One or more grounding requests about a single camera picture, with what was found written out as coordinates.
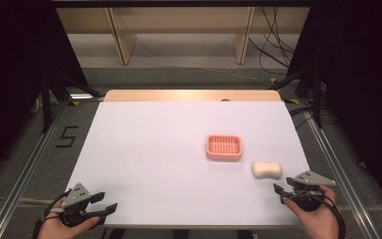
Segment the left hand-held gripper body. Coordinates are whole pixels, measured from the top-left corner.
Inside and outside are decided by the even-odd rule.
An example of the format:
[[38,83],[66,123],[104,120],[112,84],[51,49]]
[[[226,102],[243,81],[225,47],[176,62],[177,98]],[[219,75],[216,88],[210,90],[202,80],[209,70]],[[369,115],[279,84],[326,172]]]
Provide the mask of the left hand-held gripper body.
[[62,204],[61,220],[63,224],[74,227],[94,217],[99,219],[98,215],[87,213],[87,207],[94,203],[96,203],[96,197],[89,193],[81,183],[77,183]]

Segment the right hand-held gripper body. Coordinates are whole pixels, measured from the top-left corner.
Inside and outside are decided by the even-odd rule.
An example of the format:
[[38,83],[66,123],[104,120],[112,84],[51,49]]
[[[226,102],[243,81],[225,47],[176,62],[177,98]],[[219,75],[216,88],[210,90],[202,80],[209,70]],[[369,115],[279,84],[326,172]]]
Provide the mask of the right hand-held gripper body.
[[295,187],[293,192],[286,195],[306,212],[315,211],[324,199],[324,192],[320,186],[335,186],[336,181],[320,175],[314,171],[305,171],[293,177]]

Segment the cream soap bar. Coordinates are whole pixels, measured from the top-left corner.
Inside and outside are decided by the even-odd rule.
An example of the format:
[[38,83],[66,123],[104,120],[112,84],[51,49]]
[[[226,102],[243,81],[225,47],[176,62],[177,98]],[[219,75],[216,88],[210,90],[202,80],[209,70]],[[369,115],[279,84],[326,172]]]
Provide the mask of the cream soap bar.
[[253,175],[257,178],[280,179],[283,175],[282,166],[278,162],[260,162],[252,164]]

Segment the pink soap dish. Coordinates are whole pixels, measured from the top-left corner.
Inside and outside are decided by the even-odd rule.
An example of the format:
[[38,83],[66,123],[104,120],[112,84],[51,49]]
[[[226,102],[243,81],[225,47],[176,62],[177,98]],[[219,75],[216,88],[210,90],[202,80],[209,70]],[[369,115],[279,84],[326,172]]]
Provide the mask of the pink soap dish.
[[238,135],[211,134],[206,140],[206,156],[211,160],[238,161],[243,153]]

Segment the person's left hand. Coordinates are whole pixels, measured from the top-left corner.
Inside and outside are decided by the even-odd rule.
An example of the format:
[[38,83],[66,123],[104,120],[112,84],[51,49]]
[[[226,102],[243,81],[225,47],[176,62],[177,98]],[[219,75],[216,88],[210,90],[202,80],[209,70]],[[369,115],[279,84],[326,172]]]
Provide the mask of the person's left hand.
[[37,239],[76,239],[98,223],[99,218],[93,217],[77,226],[68,227],[61,221],[58,213],[51,212],[45,217],[45,222],[39,230]]

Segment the person's right hand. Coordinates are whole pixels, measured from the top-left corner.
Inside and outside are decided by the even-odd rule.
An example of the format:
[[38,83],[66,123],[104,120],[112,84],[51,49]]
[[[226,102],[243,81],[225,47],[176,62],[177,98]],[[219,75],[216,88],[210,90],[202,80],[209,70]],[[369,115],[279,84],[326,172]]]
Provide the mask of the person's right hand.
[[324,204],[315,211],[304,211],[287,198],[284,198],[285,206],[296,215],[309,239],[338,239],[339,224],[332,211],[335,192],[324,185],[321,185],[320,188],[324,193]]

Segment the white table sheet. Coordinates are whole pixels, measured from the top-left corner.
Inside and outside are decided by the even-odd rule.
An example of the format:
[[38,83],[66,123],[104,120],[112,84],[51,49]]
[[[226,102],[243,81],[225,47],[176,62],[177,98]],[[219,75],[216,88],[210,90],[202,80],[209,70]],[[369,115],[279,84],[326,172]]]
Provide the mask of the white table sheet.
[[[211,160],[211,134],[238,135],[238,161]],[[117,204],[106,223],[126,228],[293,226],[275,181],[257,179],[255,161],[278,162],[283,176],[308,169],[282,102],[102,103],[69,184]]]

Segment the black tripod stand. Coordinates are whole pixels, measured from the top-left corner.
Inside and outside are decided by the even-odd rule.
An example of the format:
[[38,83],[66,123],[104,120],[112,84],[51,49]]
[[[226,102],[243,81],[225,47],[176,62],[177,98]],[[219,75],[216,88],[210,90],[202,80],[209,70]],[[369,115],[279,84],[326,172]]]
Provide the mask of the black tripod stand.
[[320,120],[320,102],[321,102],[321,77],[318,70],[312,68],[303,68],[293,74],[285,77],[283,80],[274,84],[271,90],[277,91],[291,82],[299,80],[295,94],[299,98],[305,98],[309,93],[313,95],[313,119],[318,127],[322,127]]
[[83,92],[91,95],[93,98],[104,97],[103,93],[92,89],[88,85],[87,81],[77,81],[63,73],[57,71],[49,71],[43,76],[41,80],[41,98],[43,103],[44,116],[42,132],[46,132],[53,122],[50,93],[53,93],[58,102],[67,102],[71,98],[67,87],[74,87],[82,90]]

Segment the black curtain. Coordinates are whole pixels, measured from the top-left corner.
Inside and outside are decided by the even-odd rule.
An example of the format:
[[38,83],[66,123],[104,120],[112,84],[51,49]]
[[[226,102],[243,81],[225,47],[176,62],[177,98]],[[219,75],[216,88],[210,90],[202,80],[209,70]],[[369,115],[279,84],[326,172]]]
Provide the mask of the black curtain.
[[288,71],[316,63],[316,50],[330,107],[382,189],[382,0],[311,6]]
[[0,0],[0,160],[51,75],[87,82],[52,0]]

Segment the light wooden table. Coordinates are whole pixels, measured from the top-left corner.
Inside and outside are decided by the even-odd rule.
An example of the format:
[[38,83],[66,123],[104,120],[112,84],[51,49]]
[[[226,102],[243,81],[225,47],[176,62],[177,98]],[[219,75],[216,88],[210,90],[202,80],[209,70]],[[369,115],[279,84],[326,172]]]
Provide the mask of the light wooden table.
[[280,102],[277,91],[272,90],[110,90],[107,102]]

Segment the light wooden shelf unit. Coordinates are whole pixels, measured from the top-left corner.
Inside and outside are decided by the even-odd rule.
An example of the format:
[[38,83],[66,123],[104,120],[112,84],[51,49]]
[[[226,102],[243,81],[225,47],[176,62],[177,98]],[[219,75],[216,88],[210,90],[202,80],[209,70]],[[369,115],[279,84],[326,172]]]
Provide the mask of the light wooden shelf unit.
[[270,32],[278,20],[281,34],[299,34],[307,7],[101,7],[59,8],[68,34],[110,34],[118,61],[129,63],[139,34],[228,34],[238,64],[245,62],[249,37]]

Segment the aluminium frame rail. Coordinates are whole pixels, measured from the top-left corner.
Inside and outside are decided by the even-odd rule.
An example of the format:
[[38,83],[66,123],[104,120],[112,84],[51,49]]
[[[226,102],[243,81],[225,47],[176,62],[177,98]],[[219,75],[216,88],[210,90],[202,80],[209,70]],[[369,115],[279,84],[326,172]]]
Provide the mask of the aluminium frame rail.
[[317,141],[317,144],[325,156],[325,160],[327,161],[331,173],[333,174],[334,179],[340,188],[341,195],[346,200],[346,203],[352,212],[352,215],[357,222],[364,238],[381,239],[369,212],[361,202],[360,198],[354,190],[354,187],[350,183],[323,129],[320,128],[315,121],[319,120],[319,115],[316,115],[315,113],[305,113],[305,116],[308,120],[308,125]]
[[26,207],[36,209],[39,204],[46,204],[45,199],[35,199],[24,193],[32,180],[37,166],[51,141],[57,122],[66,109],[65,102],[51,105],[52,121],[43,130],[43,114],[36,112],[22,127],[10,150],[0,161],[0,239],[14,218],[14,213],[20,209],[20,202],[26,202]]

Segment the short aluminium frame bar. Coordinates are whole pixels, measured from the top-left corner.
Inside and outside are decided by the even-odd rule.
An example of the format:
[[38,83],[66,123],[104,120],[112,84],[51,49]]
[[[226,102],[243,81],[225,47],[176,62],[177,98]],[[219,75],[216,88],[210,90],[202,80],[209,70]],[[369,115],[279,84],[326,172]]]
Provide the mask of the short aluminium frame bar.
[[104,100],[104,96],[103,97],[99,97],[99,96],[93,96],[93,95],[90,95],[90,94],[72,94],[69,96],[69,99],[71,101],[103,101]]

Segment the black overhead frame bar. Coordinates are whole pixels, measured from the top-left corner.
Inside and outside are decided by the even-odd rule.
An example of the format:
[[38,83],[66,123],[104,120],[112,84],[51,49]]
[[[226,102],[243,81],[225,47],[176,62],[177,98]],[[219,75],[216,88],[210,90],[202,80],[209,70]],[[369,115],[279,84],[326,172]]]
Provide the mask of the black overhead frame bar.
[[306,7],[316,0],[51,0],[55,7]]

